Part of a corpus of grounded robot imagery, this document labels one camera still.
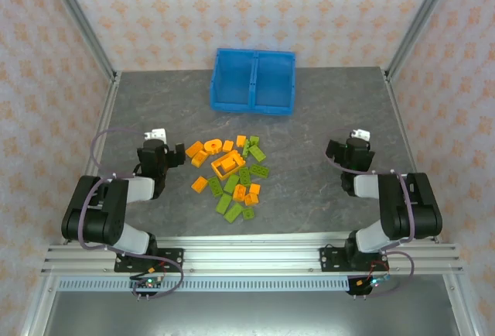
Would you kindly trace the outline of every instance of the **green lego brick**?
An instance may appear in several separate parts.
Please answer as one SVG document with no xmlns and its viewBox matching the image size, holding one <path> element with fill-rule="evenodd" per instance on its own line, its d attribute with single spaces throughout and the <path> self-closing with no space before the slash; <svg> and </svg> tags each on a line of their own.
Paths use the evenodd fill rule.
<svg viewBox="0 0 495 336">
<path fill-rule="evenodd" d="M 268 177 L 268 174 L 270 173 L 270 169 L 267 167 L 260 166 L 259 164 L 253 164 L 249 168 L 249 172 L 251 172 L 255 176 L 266 179 Z"/>
<path fill-rule="evenodd" d="M 249 140 L 246 139 L 246 141 L 244 141 L 244 148 L 242 149 L 242 156 L 244 158 L 249 155 L 249 146 Z"/>
<path fill-rule="evenodd" d="M 249 169 L 242 167 L 239 169 L 239 176 L 241 177 L 241 185 L 249 187 L 251 185 L 251 176 L 249 176 Z"/>
<path fill-rule="evenodd" d="M 242 210 L 242 217 L 244 218 L 244 220 L 251 220 L 252 218 L 254 218 L 253 208 L 249 207 Z"/>
<path fill-rule="evenodd" d="M 222 191 L 222 184 L 220 183 L 220 180 L 218 180 L 218 177 L 208 179 L 208 185 L 210 185 L 210 189 L 214 197 L 219 197 L 224 193 Z"/>
<path fill-rule="evenodd" d="M 249 138 L 249 145 L 253 146 L 253 145 L 260 145 L 260 138 L 257 137 L 257 136 L 251 136 Z"/>
<path fill-rule="evenodd" d="M 227 213 L 224 215 L 225 220 L 229 221 L 231 224 L 234 220 L 242 213 L 242 206 L 236 203 Z"/>
<path fill-rule="evenodd" d="M 232 196 L 229 194 L 222 194 L 222 198 L 220 198 L 216 211 L 219 214 L 225 214 L 225 211 L 229 208 L 230 201 L 232 201 Z"/>
<path fill-rule="evenodd" d="M 227 180 L 227 183 L 225 184 L 224 191 L 227 193 L 232 194 L 234 192 L 235 186 L 239 182 L 239 176 L 238 175 L 230 175 L 229 180 Z"/>
<path fill-rule="evenodd" d="M 249 152 L 258 162 L 263 162 L 266 159 L 266 155 L 261 151 L 258 145 L 253 145 L 249 148 Z"/>
</svg>

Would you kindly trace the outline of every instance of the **orange block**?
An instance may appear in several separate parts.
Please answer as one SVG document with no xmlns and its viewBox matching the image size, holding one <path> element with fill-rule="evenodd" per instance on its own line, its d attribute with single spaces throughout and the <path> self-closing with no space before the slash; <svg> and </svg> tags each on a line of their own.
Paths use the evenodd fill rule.
<svg viewBox="0 0 495 336">
<path fill-rule="evenodd" d="M 201 165 L 204 163 L 205 160 L 207 160 L 208 154 L 206 154 L 203 150 L 200 150 L 191 160 L 191 164 L 193 166 L 200 168 Z"/>
<path fill-rule="evenodd" d="M 236 163 L 236 166 L 227 173 L 222 173 L 222 171 L 220 170 L 220 166 L 222 162 L 228 158 L 231 158 Z M 225 154 L 224 156 L 215 159 L 211 163 L 211 168 L 213 168 L 213 171 L 217 174 L 220 180 L 226 180 L 232 173 L 236 173 L 244 164 L 246 164 L 246 161 L 241 156 L 241 154 L 239 154 L 237 150 L 232 150 L 231 152 Z"/>
<path fill-rule="evenodd" d="M 225 140 L 224 141 L 224 147 L 222 148 L 222 150 L 226 153 L 232 151 L 232 148 L 234 147 L 234 142 L 231 141 L 231 140 Z"/>
<path fill-rule="evenodd" d="M 208 180 L 205 179 L 204 177 L 200 176 L 197 178 L 196 181 L 194 181 L 193 185 L 191 187 L 193 188 L 194 191 L 197 193 L 201 193 L 205 187 L 208 185 Z"/>
<path fill-rule="evenodd" d="M 246 195 L 246 187 L 244 185 L 237 184 L 232 194 L 232 199 L 236 202 L 242 202 Z"/>
<path fill-rule="evenodd" d="M 222 140 L 215 139 L 215 140 L 206 141 L 204 143 L 204 149 L 211 156 L 213 154 L 218 154 L 219 152 L 222 151 Z"/>
<path fill-rule="evenodd" d="M 259 195 L 260 189 L 261 189 L 261 185 L 257 183 L 252 183 L 251 186 L 249 187 L 249 194 Z"/>
<path fill-rule="evenodd" d="M 238 148 L 241 148 L 242 146 L 244 146 L 245 142 L 246 142 L 246 136 L 237 135 L 236 145 Z"/>
<path fill-rule="evenodd" d="M 186 150 L 186 154 L 189 158 L 193 158 L 200 150 L 203 150 L 203 143 L 196 141 Z"/>
<path fill-rule="evenodd" d="M 226 160 L 222 160 L 222 163 L 220 163 L 220 165 L 225 172 L 229 172 L 235 168 L 236 163 L 232 158 L 227 158 Z"/>
<path fill-rule="evenodd" d="M 252 194 L 252 193 L 249 193 L 245 198 L 244 198 L 244 202 L 247 206 L 252 206 L 253 204 L 258 204 L 259 203 L 259 199 L 258 199 L 258 195 L 256 194 Z"/>
</svg>

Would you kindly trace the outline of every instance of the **gray work surface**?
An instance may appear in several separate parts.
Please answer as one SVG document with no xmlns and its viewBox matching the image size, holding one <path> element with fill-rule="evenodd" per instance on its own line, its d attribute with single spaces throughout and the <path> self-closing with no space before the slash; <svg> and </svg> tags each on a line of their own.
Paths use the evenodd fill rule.
<svg viewBox="0 0 495 336">
<path fill-rule="evenodd" d="M 149 302 L 137 302 L 130 293 L 58 293 L 45 336 L 68 334 L 456 336 L 459 332 L 442 277 L 416 276 L 396 293 L 366 301 L 353 301 L 344 292 L 174 293 Z"/>
<path fill-rule="evenodd" d="M 231 114 L 210 109 L 211 70 L 123 73 L 110 127 L 143 132 L 165 128 L 167 142 L 186 147 L 196 140 L 234 140 L 257 135 L 270 168 L 260 183 L 255 218 L 233 224 L 215 211 L 207 187 L 197 194 L 197 177 L 214 176 L 213 157 L 199 168 L 186 164 L 169 170 L 166 188 L 153 201 L 127 206 L 126 222 L 156 236 L 239 235 L 309 231 L 349 231 L 379 218 L 378 202 L 349 197 L 340 186 L 340 171 L 326 161 L 330 138 L 345 142 L 351 129 L 371 131 L 377 154 L 375 170 L 393 168 L 405 173 L 411 163 L 391 100 L 378 67 L 304 68 L 296 71 L 292 116 Z M 107 137 L 103 164 L 110 170 L 131 172 L 138 163 L 137 135 Z M 254 162 L 248 157 L 247 164 Z"/>
</svg>

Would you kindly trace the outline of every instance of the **floral wallpaper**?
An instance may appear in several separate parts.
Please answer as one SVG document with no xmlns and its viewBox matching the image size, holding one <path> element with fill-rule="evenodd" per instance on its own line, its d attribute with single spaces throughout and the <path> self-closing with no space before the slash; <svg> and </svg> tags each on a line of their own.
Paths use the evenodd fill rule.
<svg viewBox="0 0 495 336">
<path fill-rule="evenodd" d="M 60 0 L 0 0 L 0 334 L 17 336 L 108 81 Z"/>
<path fill-rule="evenodd" d="M 495 0 L 441 0 L 394 91 L 444 215 L 443 237 L 462 245 L 494 334 Z"/>
<path fill-rule="evenodd" d="M 387 67 L 423 0 L 79 0 L 116 70 L 210 69 L 216 48 Z"/>
</svg>

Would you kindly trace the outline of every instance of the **blue container divider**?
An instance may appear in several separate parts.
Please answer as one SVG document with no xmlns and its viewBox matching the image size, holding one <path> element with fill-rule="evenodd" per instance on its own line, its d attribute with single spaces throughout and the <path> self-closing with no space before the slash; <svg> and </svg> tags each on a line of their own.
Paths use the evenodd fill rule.
<svg viewBox="0 0 495 336">
<path fill-rule="evenodd" d="M 295 54 L 219 49 L 210 84 L 213 110 L 290 115 Z"/>
</svg>

